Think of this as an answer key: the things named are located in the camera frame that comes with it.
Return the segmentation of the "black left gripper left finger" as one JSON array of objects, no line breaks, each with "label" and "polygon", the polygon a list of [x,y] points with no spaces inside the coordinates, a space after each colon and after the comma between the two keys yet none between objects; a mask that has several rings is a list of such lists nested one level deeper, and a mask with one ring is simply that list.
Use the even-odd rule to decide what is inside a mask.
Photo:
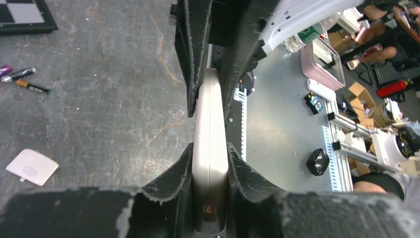
[{"label": "black left gripper left finger", "polygon": [[191,238],[193,144],[143,187],[28,189],[0,213],[3,238]]}]

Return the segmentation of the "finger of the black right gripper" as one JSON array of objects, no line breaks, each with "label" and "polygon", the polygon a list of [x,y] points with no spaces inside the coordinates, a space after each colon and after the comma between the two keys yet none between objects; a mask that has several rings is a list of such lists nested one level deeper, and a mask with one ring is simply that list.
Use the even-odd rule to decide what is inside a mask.
[{"label": "finger of the black right gripper", "polygon": [[232,40],[224,48],[219,65],[225,115],[230,111],[236,85],[260,47],[259,36],[264,28],[263,23],[270,19],[279,3],[278,0],[244,0],[237,8],[239,15],[232,20]]},{"label": "finger of the black right gripper", "polygon": [[196,110],[198,90],[204,77],[210,35],[210,0],[179,0],[174,5],[175,50],[187,88],[187,114]]}]

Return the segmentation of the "white battery cover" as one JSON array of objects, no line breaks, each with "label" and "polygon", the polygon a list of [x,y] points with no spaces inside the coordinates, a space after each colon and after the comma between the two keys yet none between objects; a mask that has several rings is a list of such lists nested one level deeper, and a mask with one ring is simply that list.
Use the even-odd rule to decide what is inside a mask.
[{"label": "white battery cover", "polygon": [[49,157],[32,149],[24,149],[5,169],[21,177],[22,181],[43,186],[58,168],[59,164]]}]

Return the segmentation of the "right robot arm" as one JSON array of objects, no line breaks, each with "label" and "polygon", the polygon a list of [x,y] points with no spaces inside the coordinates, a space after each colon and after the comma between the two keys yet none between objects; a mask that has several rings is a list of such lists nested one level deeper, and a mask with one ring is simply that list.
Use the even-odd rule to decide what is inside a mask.
[{"label": "right robot arm", "polygon": [[179,0],[170,8],[175,50],[187,87],[187,113],[196,111],[209,46],[222,47],[216,68],[223,112],[246,72],[287,38],[360,0]]}]

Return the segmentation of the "purple battery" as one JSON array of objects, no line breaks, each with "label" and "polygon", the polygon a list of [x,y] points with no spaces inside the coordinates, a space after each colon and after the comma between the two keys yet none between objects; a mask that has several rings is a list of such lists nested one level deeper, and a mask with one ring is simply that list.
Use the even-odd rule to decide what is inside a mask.
[{"label": "purple battery", "polygon": [[3,65],[0,67],[0,77],[9,75],[13,72],[13,68],[10,65]]}]

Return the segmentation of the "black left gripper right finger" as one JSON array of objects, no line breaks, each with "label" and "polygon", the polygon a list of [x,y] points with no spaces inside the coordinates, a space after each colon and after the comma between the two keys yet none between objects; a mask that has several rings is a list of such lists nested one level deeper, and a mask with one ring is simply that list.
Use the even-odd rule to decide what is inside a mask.
[{"label": "black left gripper right finger", "polygon": [[420,221],[394,195],[287,192],[227,143],[229,238],[417,238]]}]

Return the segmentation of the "red and white remote control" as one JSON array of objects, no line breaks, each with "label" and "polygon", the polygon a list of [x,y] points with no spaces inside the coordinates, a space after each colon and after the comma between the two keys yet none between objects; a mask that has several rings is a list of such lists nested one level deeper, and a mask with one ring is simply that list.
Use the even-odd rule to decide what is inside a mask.
[{"label": "red and white remote control", "polygon": [[218,72],[207,68],[199,87],[192,157],[195,230],[217,235],[224,230],[228,194],[228,156]]}]

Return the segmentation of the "silver black battery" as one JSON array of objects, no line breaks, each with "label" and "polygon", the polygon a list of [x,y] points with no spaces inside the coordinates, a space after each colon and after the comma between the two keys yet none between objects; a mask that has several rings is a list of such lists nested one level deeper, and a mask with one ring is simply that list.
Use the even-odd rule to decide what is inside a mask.
[{"label": "silver black battery", "polygon": [[2,83],[9,83],[9,82],[16,81],[20,78],[24,78],[26,76],[32,75],[34,73],[36,73],[36,69],[34,67],[29,67],[29,68],[22,69],[20,71],[14,72],[10,75],[2,76],[0,78],[0,81]]}]

